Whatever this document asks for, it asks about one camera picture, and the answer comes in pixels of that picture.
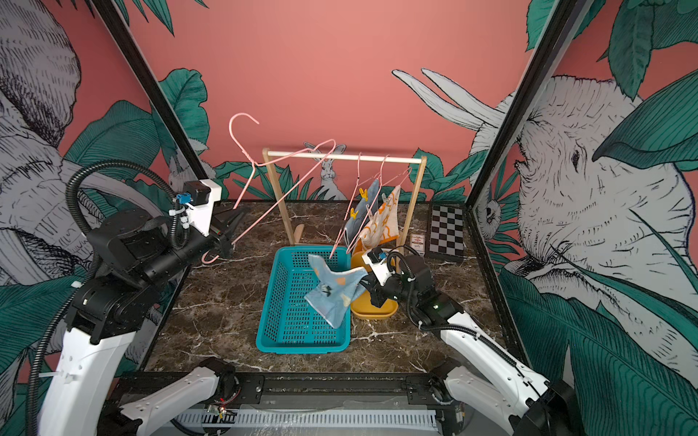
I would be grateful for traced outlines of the blue dotted towel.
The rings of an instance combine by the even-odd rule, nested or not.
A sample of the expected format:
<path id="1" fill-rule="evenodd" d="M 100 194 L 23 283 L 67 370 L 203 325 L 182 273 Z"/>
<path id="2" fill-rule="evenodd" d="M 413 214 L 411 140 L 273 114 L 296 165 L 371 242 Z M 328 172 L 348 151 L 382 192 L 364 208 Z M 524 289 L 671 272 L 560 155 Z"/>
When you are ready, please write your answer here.
<path id="1" fill-rule="evenodd" d="M 305 295 L 305 301 L 333 328 L 338 329 L 344 322 L 345 315 L 365 287 L 361 281 L 368 276 L 364 267 L 357 267 L 345 272 L 333 272 L 325 259 L 316 254 L 309 254 L 308 262 L 318 284 Z"/>

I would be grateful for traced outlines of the dark blue towel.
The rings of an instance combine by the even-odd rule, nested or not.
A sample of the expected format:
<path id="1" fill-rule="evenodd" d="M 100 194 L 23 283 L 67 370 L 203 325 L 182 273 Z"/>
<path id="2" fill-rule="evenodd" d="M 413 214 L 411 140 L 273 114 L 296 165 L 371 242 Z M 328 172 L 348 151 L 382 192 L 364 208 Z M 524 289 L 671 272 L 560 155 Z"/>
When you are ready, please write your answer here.
<path id="1" fill-rule="evenodd" d="M 359 194 L 358 203 L 356 204 L 356 206 L 350 208 L 350 210 L 352 208 L 358 210 L 359 214 L 357 219 L 352 219 L 349 211 L 349 217 L 345 222 L 344 243 L 349 252 L 354 250 L 354 247 L 358 242 L 359 233 L 363 230 L 366 223 L 369 221 L 369 214 L 373 214 L 377 210 L 377 198 L 380 188 L 380 181 L 378 179 L 374 179 L 374 181 L 371 183 L 371 185 L 369 185 L 369 187 L 363 188 L 368 192 L 368 200 L 365 201 Z"/>

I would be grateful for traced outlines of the pink wire hanger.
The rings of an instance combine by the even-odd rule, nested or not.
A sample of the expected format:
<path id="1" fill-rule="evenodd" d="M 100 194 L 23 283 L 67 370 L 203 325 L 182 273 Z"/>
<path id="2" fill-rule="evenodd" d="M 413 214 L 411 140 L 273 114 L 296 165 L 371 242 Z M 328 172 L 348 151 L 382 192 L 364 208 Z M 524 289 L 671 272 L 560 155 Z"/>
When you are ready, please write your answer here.
<path id="1" fill-rule="evenodd" d="M 270 160 L 270 159 L 269 159 L 270 152 L 267 151 L 267 150 L 265 150 L 265 151 L 263 151 L 263 158 L 264 158 L 264 161 L 263 161 L 262 163 L 258 163 L 258 162 L 256 162 L 256 161 L 252 158 L 252 156 L 250 156 L 249 152 L 247 152 L 247 150 L 245 149 L 245 147 L 243 147 L 243 145 L 241 145 L 241 143 L 236 139 L 236 135 L 234 134 L 234 127 L 233 127 L 234 121 L 236 121 L 236 118 L 241 117 L 241 116 L 244 116 L 244 117 L 246 117 L 246 118 L 249 118 L 249 119 L 252 120 L 256 125 L 259 124 L 259 122 L 256 120 L 256 118 L 254 118 L 254 116 L 251 116 L 250 114 L 247 114 L 247 113 L 238 113 L 238 114 L 235 114 L 235 115 L 232 116 L 232 117 L 230 118 L 230 120 L 229 120 L 229 124 L 228 124 L 228 131 L 229 131 L 229 134 L 230 134 L 232 140 L 234 141 L 234 143 L 239 147 L 239 149 L 241 150 L 241 152 L 243 153 L 243 155 L 244 155 L 244 156 L 246 157 L 246 159 L 249 161 L 249 163 L 250 163 L 250 168 L 251 168 L 250 174 L 249 174 L 249 178 L 248 178 L 247 182 L 245 183 L 245 185 L 244 185 L 244 187 L 243 187 L 243 190 L 242 190 L 240 196 L 237 198 L 236 203 L 234 204 L 233 209 L 236 210 L 236 209 L 238 208 L 238 205 L 240 204 L 240 202 L 241 202 L 243 196 L 244 196 L 245 193 L 248 191 L 248 188 L 249 188 L 249 186 L 250 186 L 250 183 L 254 180 L 254 178 L 256 178 L 256 174 L 259 174 L 259 176 L 263 176 L 263 174 L 260 172 L 260 169 L 261 169 L 261 168 L 265 168 L 265 169 L 266 169 L 267 182 L 270 183 L 270 185 L 272 185 L 272 187 L 273 187 L 273 189 L 274 189 L 274 198 L 276 198 L 276 203 L 275 203 L 274 205 L 272 205 L 264 214 L 262 214 L 254 223 L 252 223 L 252 225 L 250 225 L 246 230 L 244 230 L 244 231 L 240 234 L 240 236 L 238 236 L 238 238 L 236 238 L 234 241 L 232 241 L 232 243 L 230 243 L 230 245 L 225 245 L 225 248 L 231 248 L 231 247 L 233 247 L 240 239 L 242 239 L 242 238 L 243 238 L 247 233 L 249 233 L 258 223 L 260 223 L 260 222 L 265 218 L 265 216 L 267 216 L 267 214 L 269 214 L 275 207 L 277 207 L 277 206 L 283 207 L 283 205 L 284 205 L 284 203 L 285 203 L 285 198 L 287 198 L 287 196 L 292 192 L 292 190 L 296 189 L 299 185 L 301 185 L 301 183 L 303 183 L 303 181 L 305 181 L 305 179 L 310 175 L 310 173 L 311 173 L 316 167 L 318 167 L 318 165 L 321 165 L 321 163 L 323 163 L 324 161 L 326 161 L 327 158 L 329 158 L 329 156 L 330 156 L 331 154 L 334 154 L 334 150 L 336 150 L 336 147 L 337 147 L 336 140 L 334 140 L 334 139 L 328 139 L 328 140 L 324 141 L 323 143 L 319 143 L 318 145 L 316 145 L 316 146 L 315 146 L 314 148 L 312 148 L 312 149 L 302 149 L 302 150 L 298 150 L 298 151 L 293 152 L 293 153 L 290 153 L 290 154 L 285 154 L 284 156 L 278 157 L 277 159 L 274 159 L 274 160 Z M 329 152 L 328 152 L 328 153 L 326 153 L 326 154 L 314 154 L 314 152 L 317 151 L 321 146 L 323 146 L 323 145 L 329 145 L 329 144 L 331 144 L 332 147 L 329 149 Z M 280 162 L 280 161 L 283 161 L 283 160 L 285 160 L 285 159 L 293 158 L 293 157 L 299 157 L 299 158 L 306 158 L 306 157 L 317 158 L 317 157 L 319 157 L 319 158 L 320 158 L 320 162 L 317 163 L 317 164 L 316 164 L 311 170 L 309 170 L 304 176 L 300 177 L 300 178 L 294 183 L 294 185 L 291 187 L 291 190 L 290 190 L 289 192 L 285 192 L 284 194 L 282 194 L 281 186 L 280 186 L 280 184 L 279 184 L 278 177 L 277 177 L 277 174 L 276 174 L 276 163 L 277 163 L 277 162 Z"/>

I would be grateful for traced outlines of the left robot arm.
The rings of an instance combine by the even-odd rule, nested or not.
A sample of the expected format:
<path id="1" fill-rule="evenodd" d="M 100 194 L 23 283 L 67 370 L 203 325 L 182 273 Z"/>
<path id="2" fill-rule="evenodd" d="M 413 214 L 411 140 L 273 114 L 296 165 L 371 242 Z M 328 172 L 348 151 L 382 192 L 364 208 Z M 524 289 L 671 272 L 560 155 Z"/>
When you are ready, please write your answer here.
<path id="1" fill-rule="evenodd" d="M 234 367 L 210 358 L 143 399 L 105 407 L 119 363 L 167 283 L 210 251 L 228 254 L 242 217 L 216 218 L 222 189 L 204 179 L 169 192 L 162 216 L 136 208 L 92 227 L 78 201 L 81 184 L 96 172 L 126 166 L 94 163 L 67 182 L 69 213 L 94 259 L 38 343 L 25 398 L 29 435 L 150 435 L 197 403 L 236 393 Z"/>

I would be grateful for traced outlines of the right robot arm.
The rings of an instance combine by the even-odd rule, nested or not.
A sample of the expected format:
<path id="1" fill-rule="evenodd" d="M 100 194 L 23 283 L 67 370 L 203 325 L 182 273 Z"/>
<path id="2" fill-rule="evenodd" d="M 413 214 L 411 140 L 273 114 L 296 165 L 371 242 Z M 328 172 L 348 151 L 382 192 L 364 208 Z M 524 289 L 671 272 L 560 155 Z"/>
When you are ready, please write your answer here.
<path id="1" fill-rule="evenodd" d="M 509 435 L 582 435 L 574 389 L 549 381 L 487 335 L 463 306 L 437 290 L 424 258 L 380 249 L 362 256 L 370 268 L 366 288 L 373 303 L 395 300 L 420 331 L 434 334 L 476 367 L 456 365 L 436 376 L 434 397 L 459 401 Z"/>

